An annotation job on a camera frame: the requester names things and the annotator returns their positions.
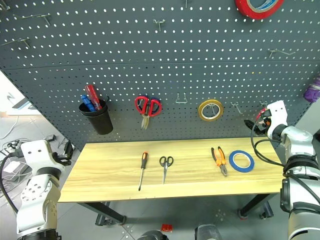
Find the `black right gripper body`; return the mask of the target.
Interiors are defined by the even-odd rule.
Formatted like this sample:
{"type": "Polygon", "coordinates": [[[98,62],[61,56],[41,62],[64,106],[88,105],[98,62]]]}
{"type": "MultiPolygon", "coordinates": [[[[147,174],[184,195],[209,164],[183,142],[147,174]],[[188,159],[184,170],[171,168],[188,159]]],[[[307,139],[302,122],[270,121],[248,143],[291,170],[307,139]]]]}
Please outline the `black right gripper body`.
{"type": "Polygon", "coordinates": [[[268,129],[271,126],[271,111],[269,109],[262,109],[255,120],[254,132],[258,136],[267,135],[268,129]]]}

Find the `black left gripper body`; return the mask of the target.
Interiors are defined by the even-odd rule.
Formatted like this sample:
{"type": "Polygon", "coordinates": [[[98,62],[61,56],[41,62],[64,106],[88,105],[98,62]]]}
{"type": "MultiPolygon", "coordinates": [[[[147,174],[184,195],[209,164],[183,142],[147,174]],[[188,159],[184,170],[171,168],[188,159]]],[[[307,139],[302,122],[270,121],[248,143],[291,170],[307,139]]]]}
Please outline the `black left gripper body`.
{"type": "Polygon", "coordinates": [[[53,152],[51,155],[55,162],[63,166],[70,166],[72,164],[71,162],[72,155],[70,153],[59,155],[57,152],[53,152]]]}

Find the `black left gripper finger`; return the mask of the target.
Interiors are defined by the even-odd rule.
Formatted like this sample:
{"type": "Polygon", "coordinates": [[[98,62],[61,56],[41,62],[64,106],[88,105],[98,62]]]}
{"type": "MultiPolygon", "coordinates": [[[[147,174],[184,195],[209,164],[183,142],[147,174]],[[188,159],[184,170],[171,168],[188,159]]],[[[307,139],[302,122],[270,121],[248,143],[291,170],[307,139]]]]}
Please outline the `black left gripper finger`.
{"type": "Polygon", "coordinates": [[[63,157],[65,159],[71,159],[72,155],[73,155],[73,151],[74,151],[74,147],[71,143],[71,141],[69,140],[65,145],[64,145],[64,154],[63,157]]]}

